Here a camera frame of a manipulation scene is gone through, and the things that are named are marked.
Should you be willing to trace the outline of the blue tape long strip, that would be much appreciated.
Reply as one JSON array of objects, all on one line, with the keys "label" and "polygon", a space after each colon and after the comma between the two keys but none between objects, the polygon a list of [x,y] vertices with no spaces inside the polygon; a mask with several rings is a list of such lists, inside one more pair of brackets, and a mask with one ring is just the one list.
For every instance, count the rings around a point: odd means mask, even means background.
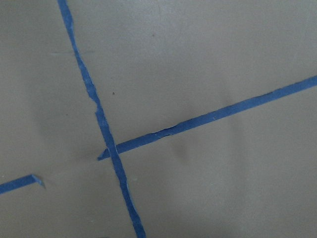
[{"label": "blue tape long strip", "polygon": [[121,158],[119,156],[118,150],[116,148],[116,144],[115,144],[114,138],[112,136],[109,124],[107,122],[107,119],[106,119],[106,116],[104,113],[104,109],[103,109],[102,104],[100,102],[100,99],[99,99],[96,87],[93,83],[93,80],[91,79],[89,71],[88,71],[86,65],[84,64],[84,62],[81,58],[79,49],[78,49],[77,44],[76,44],[74,27],[73,27],[73,18],[72,18],[71,11],[69,9],[67,1],[59,0],[57,3],[59,6],[59,9],[60,9],[60,12],[61,12],[64,26],[66,28],[66,31],[68,33],[68,37],[70,39],[70,43],[71,43],[72,50],[73,50],[74,55],[75,55],[75,59],[77,61],[77,65],[79,67],[83,82],[84,82],[85,87],[86,87],[86,91],[87,91],[90,99],[96,105],[95,115],[97,118],[98,126],[100,128],[104,142],[105,142],[107,149],[109,151],[112,165],[114,168],[114,172],[115,172],[116,177],[118,179],[119,186],[120,186],[120,189],[122,192],[122,196],[123,196],[123,199],[125,201],[125,204],[126,204],[126,207],[127,207],[128,213],[129,213],[129,217],[130,217],[130,220],[132,222],[132,226],[134,228],[136,237],[145,238],[147,235],[146,235],[146,232],[144,230],[141,218],[140,218],[140,216],[139,216],[139,214],[134,206],[133,200],[131,198],[126,173],[125,173]]}]

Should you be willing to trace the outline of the blue tape short strip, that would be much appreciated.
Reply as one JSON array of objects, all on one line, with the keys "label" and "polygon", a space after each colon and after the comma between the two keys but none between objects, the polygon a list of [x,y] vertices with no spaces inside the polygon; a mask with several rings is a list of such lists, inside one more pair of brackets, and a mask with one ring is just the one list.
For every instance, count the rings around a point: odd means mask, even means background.
[{"label": "blue tape short strip", "polygon": [[4,194],[13,190],[16,190],[18,188],[22,188],[34,183],[38,183],[40,186],[45,187],[45,184],[42,179],[40,179],[38,176],[34,174],[26,175],[5,183],[2,183],[0,185],[0,193]]}]

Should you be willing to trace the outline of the blue tape crossing strip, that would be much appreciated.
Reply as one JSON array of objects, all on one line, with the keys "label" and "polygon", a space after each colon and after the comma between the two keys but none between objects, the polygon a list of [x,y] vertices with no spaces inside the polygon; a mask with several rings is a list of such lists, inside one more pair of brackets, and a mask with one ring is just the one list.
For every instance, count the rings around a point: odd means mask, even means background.
[{"label": "blue tape crossing strip", "polygon": [[289,96],[294,93],[315,87],[317,85],[317,77],[313,76],[308,79],[304,79],[300,82],[287,85],[285,87],[276,89],[272,92],[252,97],[244,101],[235,103],[233,105],[218,109],[216,111],[180,122],[172,127],[159,130],[157,132],[148,133],[134,139],[119,143],[116,145],[119,154],[133,150],[135,148],[153,143],[164,137],[176,135],[184,131],[196,128],[198,126],[220,120],[225,117],[232,116],[242,111],[249,110],[251,108],[269,103],[271,101],[280,99],[282,97]]}]

